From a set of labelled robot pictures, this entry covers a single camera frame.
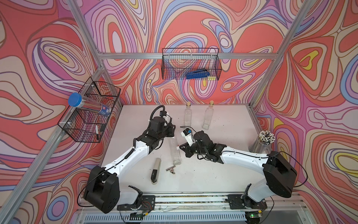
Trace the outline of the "clear glass bottle black cap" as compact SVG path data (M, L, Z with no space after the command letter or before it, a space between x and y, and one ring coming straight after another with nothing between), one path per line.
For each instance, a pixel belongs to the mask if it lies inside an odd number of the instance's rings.
M177 140L175 137L171 137L168 139L169 147L170 147L170 153L172 157L172 163L173 165L181 165L181 156L180 156L180 150L179 145L177 143Z

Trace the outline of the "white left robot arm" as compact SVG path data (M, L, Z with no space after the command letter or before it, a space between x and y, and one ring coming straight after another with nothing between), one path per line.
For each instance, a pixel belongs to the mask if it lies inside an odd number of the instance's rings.
M140 208L143 192L132 185L120 188L120 180L136 163L159 149L166 137L173 137L174 132L175 125L169 115L151 118L148 128L133 140L130 149L104 167L95 166L91 170L84 200L105 214L119 205Z

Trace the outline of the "clear glass bottle cork stopper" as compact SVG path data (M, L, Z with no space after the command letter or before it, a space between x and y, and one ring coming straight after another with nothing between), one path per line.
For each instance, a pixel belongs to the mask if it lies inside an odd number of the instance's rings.
M192 123L191 103L187 102L186 108L184 110L184 126L186 126L187 128L190 128L191 123Z

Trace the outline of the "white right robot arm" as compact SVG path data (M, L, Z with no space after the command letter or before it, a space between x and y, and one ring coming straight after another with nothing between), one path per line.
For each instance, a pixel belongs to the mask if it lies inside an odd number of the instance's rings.
M186 143L180 145L187 158L197 154L204 159L220 164L234 164L253 170L264 176L259 182L250 183L244 194L243 201L258 203L274 195L290 198L295 186L297 171L279 153L258 154L234 149L224 144L213 143L203 131L193 133L186 128L181 132Z

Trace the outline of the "clear square bottle with cork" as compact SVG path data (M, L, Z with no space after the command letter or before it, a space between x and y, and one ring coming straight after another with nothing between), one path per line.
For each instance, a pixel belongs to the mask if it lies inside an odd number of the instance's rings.
M205 130L208 130L210 127L211 120L213 117L213 112L214 112L213 106L214 106L214 101L211 100L208 108L205 111L205 115L204 115L204 122L203 122L202 128Z

